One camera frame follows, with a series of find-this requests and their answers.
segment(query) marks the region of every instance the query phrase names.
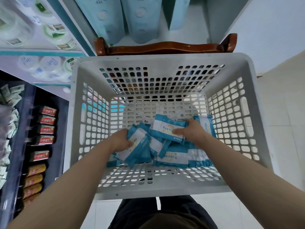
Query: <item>shopping basket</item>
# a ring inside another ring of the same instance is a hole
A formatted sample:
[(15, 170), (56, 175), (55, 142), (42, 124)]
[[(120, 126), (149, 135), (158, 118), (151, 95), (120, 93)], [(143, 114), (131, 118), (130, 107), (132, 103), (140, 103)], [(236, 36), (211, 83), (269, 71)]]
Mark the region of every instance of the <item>shopping basket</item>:
[[(100, 55), (111, 56), (76, 62), (64, 170), (117, 130), (153, 123), (156, 114), (175, 120), (212, 115), (221, 142), (272, 169), (252, 60), (242, 53), (224, 53), (232, 52), (230, 44), (215, 45), (213, 53), (204, 53), (200, 46), (174, 44), (168, 48), (163, 43), (163, 51), (151, 45), (134, 49), (101, 46)], [(137, 164), (132, 169), (125, 165), (108, 168), (95, 199), (228, 191), (213, 166), (180, 169)]]

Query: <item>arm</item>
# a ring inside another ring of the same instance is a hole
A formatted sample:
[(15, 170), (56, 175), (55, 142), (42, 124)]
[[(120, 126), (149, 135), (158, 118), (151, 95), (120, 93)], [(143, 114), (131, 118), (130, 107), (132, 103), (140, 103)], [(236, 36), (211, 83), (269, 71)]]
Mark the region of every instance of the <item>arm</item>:
[(127, 129), (103, 140), (24, 209), (7, 229), (80, 228), (114, 152), (132, 146)]
[(304, 228), (305, 193), (204, 131), (196, 120), (173, 130), (203, 149), (227, 185), (264, 228)]

